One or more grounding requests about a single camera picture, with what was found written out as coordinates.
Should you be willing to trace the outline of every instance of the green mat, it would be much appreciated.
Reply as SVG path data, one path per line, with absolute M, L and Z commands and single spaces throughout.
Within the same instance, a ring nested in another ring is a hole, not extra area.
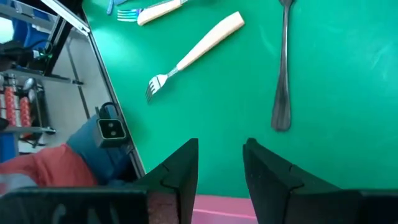
M 152 3 L 131 0 L 116 9 Z M 107 5 L 85 0 L 83 8 L 147 172 L 198 138 L 198 194 L 248 197 L 242 145 L 252 137 L 339 187 L 398 187 L 398 1 L 294 3 L 286 133 L 271 129 L 282 40 L 278 0 L 192 0 L 142 27 L 118 22 L 115 11 L 107 16 Z M 245 26 L 148 105 L 149 80 L 235 11 Z

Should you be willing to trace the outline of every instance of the red object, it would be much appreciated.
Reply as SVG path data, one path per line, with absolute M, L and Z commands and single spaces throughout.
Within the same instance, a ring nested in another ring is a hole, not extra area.
M 32 120 L 30 118 L 30 104 L 27 97 L 23 97 L 19 100 L 19 110 L 22 127 L 32 126 Z
M 97 185 L 94 175 L 83 159 L 66 144 L 42 149 L 35 154 L 17 156 L 7 162 L 3 162 L 0 164 L 1 174 L 27 175 L 39 187 Z
M 6 99 L 6 117 L 11 126 L 17 125 L 17 116 L 15 111 L 14 90 L 12 87 L 6 87 L 4 90 L 4 97 Z

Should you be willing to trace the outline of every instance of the spoon handle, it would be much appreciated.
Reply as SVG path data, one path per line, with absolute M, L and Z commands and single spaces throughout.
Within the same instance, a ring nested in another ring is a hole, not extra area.
M 287 29 L 289 24 L 289 8 L 290 6 L 284 6 L 284 26 L 279 78 L 275 94 L 274 109 L 272 110 L 271 126 L 276 131 L 287 131 L 291 123 L 289 82 L 287 75 Z

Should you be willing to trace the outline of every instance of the wooden fork handle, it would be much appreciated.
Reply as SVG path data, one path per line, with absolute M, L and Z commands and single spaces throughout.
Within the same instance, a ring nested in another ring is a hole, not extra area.
M 179 70 L 183 70 L 212 47 L 225 39 L 244 25 L 244 21 L 239 12 L 226 17 L 214 26 L 199 43 L 177 64 Z
M 181 6 L 181 0 L 171 0 L 162 4 L 158 4 L 152 7 L 144 9 L 137 18 L 138 25 L 142 26 L 147 22 L 150 22 L 164 14 L 178 9 Z

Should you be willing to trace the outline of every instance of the silver fork tines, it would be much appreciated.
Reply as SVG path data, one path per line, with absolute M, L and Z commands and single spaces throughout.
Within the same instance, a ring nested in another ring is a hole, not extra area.
M 150 102 L 150 99 L 152 99 L 153 95 L 157 93 L 166 83 L 167 79 L 170 78 L 171 76 L 175 75 L 178 72 L 177 68 L 173 68 L 168 74 L 163 75 L 159 74 L 156 75 L 155 77 L 151 78 L 149 81 L 147 90 L 146 90 L 146 98 L 147 101 Z

